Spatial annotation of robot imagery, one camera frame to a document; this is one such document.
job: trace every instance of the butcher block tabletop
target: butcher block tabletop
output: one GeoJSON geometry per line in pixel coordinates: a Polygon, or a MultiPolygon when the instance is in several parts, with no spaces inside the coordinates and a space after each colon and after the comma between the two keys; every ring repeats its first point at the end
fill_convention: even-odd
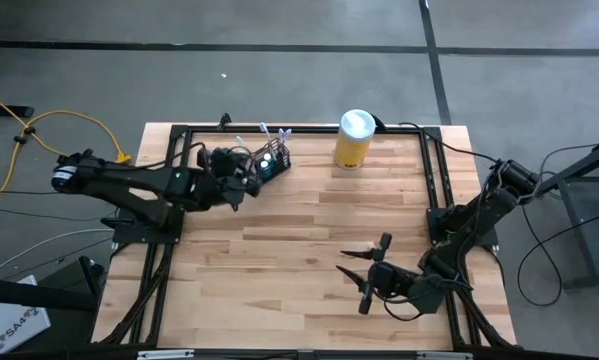
{"type": "MultiPolygon", "coordinates": [[[[171,125],[146,124],[137,164],[164,159],[171,125]]],[[[449,145],[470,149],[466,127],[442,126],[441,133],[449,145]]],[[[263,134],[235,133],[198,133],[193,141],[204,142],[208,149],[232,147],[235,135],[251,150],[266,142],[263,134]]],[[[389,232],[393,240],[386,260],[419,272],[417,262],[430,245],[418,137],[376,134],[357,170],[333,163],[335,141],[335,134],[293,134],[287,142],[291,169],[267,184],[259,197],[246,196],[238,212],[225,205],[186,214],[172,261],[159,347],[452,348],[445,306],[436,314],[400,322],[375,299],[370,314],[360,315],[361,294],[335,269],[341,265],[365,278],[371,262],[339,251],[366,250],[389,232]]],[[[432,144],[430,154],[440,184],[432,144]]],[[[474,159],[446,150],[446,160],[455,202],[465,204],[480,190],[474,159]]],[[[194,164],[191,156],[190,166],[194,164]]],[[[440,192],[438,198],[444,206],[440,192]]],[[[136,299],[146,248],[133,244],[113,258],[93,341],[108,335],[136,299]]],[[[514,343],[492,255],[473,249],[468,272],[477,304],[500,334],[514,343]]],[[[404,317],[417,313],[409,304],[389,306],[404,317]]],[[[460,302],[458,312],[468,339],[460,302]]],[[[146,314],[142,336],[148,332],[152,302],[146,314]]]]}

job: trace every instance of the yellow container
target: yellow container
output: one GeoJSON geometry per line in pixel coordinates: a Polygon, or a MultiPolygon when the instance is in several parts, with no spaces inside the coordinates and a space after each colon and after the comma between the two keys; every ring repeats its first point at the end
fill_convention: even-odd
{"type": "Polygon", "coordinates": [[[368,153],[375,120],[366,111],[355,109],[343,114],[335,147],[335,163],[344,169],[356,169],[368,153]]]}

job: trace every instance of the gray floor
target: gray floor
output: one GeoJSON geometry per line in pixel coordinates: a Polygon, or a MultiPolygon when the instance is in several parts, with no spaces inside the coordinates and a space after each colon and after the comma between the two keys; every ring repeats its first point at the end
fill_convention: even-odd
{"type": "MultiPolygon", "coordinates": [[[[430,0],[438,46],[599,48],[599,0],[430,0]]],[[[172,43],[425,45],[414,0],[1,0],[0,38],[172,43]]],[[[453,124],[469,127],[476,150],[537,169],[553,149],[599,141],[599,57],[441,56],[453,124]]],[[[95,116],[133,155],[148,121],[333,122],[345,110],[371,110],[384,121],[439,124],[427,55],[316,53],[200,53],[0,49],[0,99],[95,116]]],[[[114,156],[96,127],[66,117],[39,125],[44,139],[66,152],[93,148],[114,156]]],[[[0,185],[16,121],[0,118],[0,185]]],[[[559,170],[583,151],[560,154],[559,170]]],[[[11,189],[50,190],[55,157],[27,145],[11,189]]],[[[487,164],[478,162],[481,176],[487,164]]],[[[91,218],[112,211],[91,199],[4,196],[0,208],[91,218]]],[[[528,207],[540,237],[569,226],[552,200],[528,207]]],[[[66,231],[93,222],[36,219],[0,213],[0,262],[66,231]]],[[[566,293],[549,308],[527,304],[515,286],[521,257],[533,245],[520,211],[497,227],[507,295],[520,345],[599,356],[599,287],[566,293]]],[[[7,276],[105,239],[73,237],[26,256],[7,276]]],[[[585,267],[569,234],[549,246],[565,279],[585,267]]],[[[107,245],[84,252],[101,263],[107,245]]],[[[46,276],[62,265],[35,270],[46,276]]],[[[536,254],[522,279],[536,301],[552,297],[556,279],[536,254]]]]}

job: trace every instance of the power cord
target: power cord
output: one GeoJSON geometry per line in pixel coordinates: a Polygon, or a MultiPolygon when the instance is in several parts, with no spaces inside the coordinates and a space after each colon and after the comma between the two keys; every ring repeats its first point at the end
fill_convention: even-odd
{"type": "Polygon", "coordinates": [[[591,223],[591,222],[593,222],[593,221],[597,221],[597,220],[599,220],[599,216],[595,216],[595,217],[593,217],[593,218],[590,218],[590,219],[588,219],[588,220],[586,220],[586,221],[584,221],[584,222],[580,222],[580,223],[578,223],[578,224],[576,224],[576,225],[573,225],[573,226],[571,226],[571,227],[569,227],[569,228],[567,228],[567,229],[561,230],[561,231],[559,231],[558,233],[556,233],[556,234],[554,234],[554,235],[550,236],[550,237],[549,237],[549,238],[547,238],[546,240],[539,241],[539,242],[537,243],[537,245],[533,246],[533,247],[532,247],[532,249],[530,249],[530,251],[528,251],[528,252],[526,253],[526,255],[523,257],[523,259],[522,259],[522,260],[521,260],[521,262],[519,263],[519,267],[517,268],[517,288],[519,289],[519,292],[520,292],[520,293],[523,295],[523,297],[524,297],[524,298],[525,298],[525,299],[526,299],[526,300],[527,300],[529,303],[531,303],[531,304],[533,304],[533,305],[537,305],[537,306],[550,306],[550,305],[554,304],[554,303],[555,303],[557,300],[559,300],[559,296],[561,296],[561,292],[562,292],[562,291],[561,291],[561,274],[559,274],[559,271],[557,270],[557,268],[556,268],[556,266],[555,266],[555,270],[557,271],[557,274],[559,275],[559,282],[560,282],[560,284],[559,284],[559,295],[556,297],[556,299],[555,299],[555,300],[553,300],[553,301],[551,301],[551,302],[545,303],[545,304],[538,304],[538,303],[535,303],[535,302],[533,302],[533,301],[529,300],[529,299],[528,299],[528,298],[527,298],[527,297],[524,295],[524,293],[523,293],[523,290],[521,289],[521,270],[522,270],[522,268],[523,268],[523,264],[526,262],[526,259],[528,259],[528,257],[529,257],[529,256],[530,256],[530,255],[531,255],[531,254],[532,254],[532,253],[533,253],[533,252],[534,252],[534,251],[535,251],[537,248],[539,248],[539,247],[543,248],[543,245],[544,245],[544,244],[546,244],[547,242],[549,242],[549,241],[551,241],[551,240],[553,240],[553,239],[555,239],[555,238],[559,237],[560,235],[563,235],[564,233],[566,233],[566,232],[568,232],[568,231],[570,231],[570,230],[576,229],[576,228],[578,228],[578,227],[580,227],[580,226],[583,226],[583,225],[585,225],[585,224],[588,224],[588,223],[591,223]]]}
{"type": "Polygon", "coordinates": [[[17,141],[15,144],[15,147],[12,151],[12,156],[10,157],[10,165],[8,167],[8,172],[6,174],[6,178],[3,182],[3,184],[1,185],[1,189],[0,189],[0,196],[1,196],[1,192],[4,191],[7,187],[8,184],[10,184],[10,180],[12,178],[12,174],[14,173],[14,169],[15,169],[15,165],[17,163],[17,157],[19,156],[19,151],[21,150],[21,146],[22,144],[25,143],[25,137],[27,135],[32,136],[32,138],[34,138],[39,145],[41,145],[44,149],[57,154],[57,155],[63,155],[62,152],[46,145],[46,143],[44,143],[41,138],[39,138],[39,136],[37,136],[36,129],[31,127],[32,124],[34,124],[35,122],[46,118],[50,115],[57,115],[57,114],[62,114],[62,115],[72,115],[72,116],[77,116],[79,118],[88,120],[90,122],[93,122],[97,125],[99,125],[99,127],[101,127],[104,131],[106,131],[106,133],[108,133],[108,135],[110,136],[110,138],[112,139],[112,142],[114,143],[116,149],[117,149],[117,162],[119,163],[128,163],[130,162],[131,158],[129,155],[125,154],[122,150],[121,147],[119,146],[119,142],[117,141],[117,138],[114,136],[114,134],[112,133],[112,131],[110,131],[110,129],[108,129],[108,127],[106,127],[106,125],[104,125],[101,121],[92,118],[90,116],[84,115],[84,114],[80,114],[77,112],[73,112],[73,111],[67,111],[67,110],[55,110],[55,111],[50,111],[44,114],[41,114],[39,116],[34,117],[33,119],[31,119],[30,121],[28,121],[27,123],[24,122],[23,120],[21,120],[21,118],[19,118],[14,112],[12,112],[6,105],[4,105],[1,101],[0,101],[0,106],[8,113],[10,114],[14,119],[16,119],[17,121],[19,121],[19,123],[21,123],[21,125],[23,126],[23,129],[21,130],[21,133],[19,134],[18,137],[15,137],[15,140],[17,141]]]}

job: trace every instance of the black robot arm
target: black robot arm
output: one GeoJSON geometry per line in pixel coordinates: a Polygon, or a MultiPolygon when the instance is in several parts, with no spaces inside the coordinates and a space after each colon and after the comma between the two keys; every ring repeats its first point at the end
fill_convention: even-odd
{"type": "Polygon", "coordinates": [[[383,260],[392,238],[387,233],[382,235],[378,248],[367,252],[342,251],[349,256],[374,261],[368,270],[367,280],[337,267],[363,293],[360,313],[368,313],[372,295],[387,303],[410,303],[421,314],[435,313],[446,293],[454,291],[492,346],[512,346],[499,336],[479,310],[470,296],[472,289],[466,283],[462,269],[466,254],[479,244],[483,235],[516,206],[532,201],[539,176],[512,160],[499,160],[491,170],[481,193],[467,205],[428,211],[430,237],[434,245],[419,261],[421,274],[383,260]]]}
{"type": "Polygon", "coordinates": [[[236,211],[244,194],[256,197],[262,184],[248,152],[218,148],[208,153],[201,149],[197,155],[199,168],[157,169],[116,164],[92,154],[92,150],[86,150],[60,156],[52,177],[54,189],[104,200],[155,228],[167,223],[173,206],[192,212],[229,204],[236,211]],[[142,198],[130,189],[152,192],[156,199],[142,198]]]}

